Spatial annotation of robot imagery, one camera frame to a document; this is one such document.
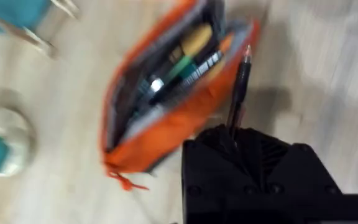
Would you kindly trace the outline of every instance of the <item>pencil case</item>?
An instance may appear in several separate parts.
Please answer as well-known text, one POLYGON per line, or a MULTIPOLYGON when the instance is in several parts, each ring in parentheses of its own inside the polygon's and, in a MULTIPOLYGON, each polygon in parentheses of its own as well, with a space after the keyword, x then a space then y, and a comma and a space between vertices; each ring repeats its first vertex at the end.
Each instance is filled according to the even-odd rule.
POLYGON ((175 7, 125 56, 112 76, 103 102, 99 134, 106 174, 120 180, 125 190, 146 189, 122 174, 147 172, 202 128, 231 93, 242 53, 248 44, 255 45, 258 33, 255 20, 226 22, 222 0, 177 0, 175 7), (158 69, 192 27, 206 22, 215 38, 232 35, 219 66, 208 71, 196 86, 155 105, 139 119, 131 119, 137 100, 134 90, 147 74, 158 69))

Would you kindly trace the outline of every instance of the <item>floor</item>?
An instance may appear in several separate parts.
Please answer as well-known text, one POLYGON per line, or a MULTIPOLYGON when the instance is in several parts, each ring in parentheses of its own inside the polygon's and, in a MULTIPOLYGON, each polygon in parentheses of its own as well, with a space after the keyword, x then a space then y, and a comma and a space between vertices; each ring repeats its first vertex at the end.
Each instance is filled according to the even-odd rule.
MULTIPOLYGON (((28 169, 0 178, 0 223, 182 223, 180 151, 156 177, 129 176, 150 191, 125 192, 97 149, 112 71, 172 2, 75 2, 79 21, 51 9, 36 30, 57 47, 54 60, 0 35, 0 97, 38 136, 28 169)), ((243 126, 312 145, 340 188, 358 193, 358 1, 226 2, 229 17, 263 24, 243 126)))

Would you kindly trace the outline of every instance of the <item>pen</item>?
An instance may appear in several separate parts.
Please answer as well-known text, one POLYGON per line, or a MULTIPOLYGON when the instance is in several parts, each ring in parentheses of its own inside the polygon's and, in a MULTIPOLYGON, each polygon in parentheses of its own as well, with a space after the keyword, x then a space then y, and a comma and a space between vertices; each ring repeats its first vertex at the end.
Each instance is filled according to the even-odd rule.
POLYGON ((150 104, 155 105, 172 98, 172 96, 179 95, 184 91, 189 91, 198 80, 222 60, 224 54, 229 50, 232 40, 233 34, 227 35, 220 43, 218 51, 210 54, 207 58, 204 58, 204 61, 198 66, 187 66, 176 79, 172 80, 172 82, 165 86, 166 88, 151 99, 150 104))
POLYGON ((251 71, 252 52, 251 46, 248 45, 242 62, 239 64, 237 77, 233 86, 232 102, 226 126, 229 134, 234 137, 236 128, 241 124, 241 117, 244 113, 243 102, 247 94, 249 73, 251 71))

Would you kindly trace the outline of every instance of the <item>pen tip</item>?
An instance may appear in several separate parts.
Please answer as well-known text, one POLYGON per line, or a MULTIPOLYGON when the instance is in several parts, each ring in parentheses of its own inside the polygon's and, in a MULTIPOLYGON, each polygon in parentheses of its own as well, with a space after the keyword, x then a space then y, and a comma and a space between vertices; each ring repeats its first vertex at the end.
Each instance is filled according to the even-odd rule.
POLYGON ((247 45, 246 50, 244 51, 244 60, 245 62, 251 62, 252 59, 252 51, 251 51, 251 45, 247 45))

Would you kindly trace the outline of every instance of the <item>white object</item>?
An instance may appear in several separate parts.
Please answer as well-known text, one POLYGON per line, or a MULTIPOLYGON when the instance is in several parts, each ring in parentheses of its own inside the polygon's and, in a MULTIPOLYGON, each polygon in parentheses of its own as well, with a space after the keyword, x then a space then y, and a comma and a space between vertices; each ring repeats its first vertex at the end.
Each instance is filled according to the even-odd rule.
POLYGON ((9 148, 0 176, 10 177, 20 172, 29 162, 32 136, 30 126, 18 112, 0 108, 0 137, 9 148))

